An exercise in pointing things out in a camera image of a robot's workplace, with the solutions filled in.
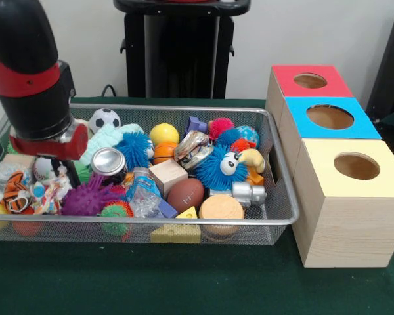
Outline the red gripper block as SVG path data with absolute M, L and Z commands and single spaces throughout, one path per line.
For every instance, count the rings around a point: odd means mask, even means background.
M 73 121 L 61 135 L 46 140 L 25 140 L 17 136 L 14 127 L 11 127 L 9 140 L 20 154 L 57 158 L 56 175 L 64 173 L 72 188 L 81 185 L 72 160 L 79 160 L 86 151 L 89 140 L 86 125 Z

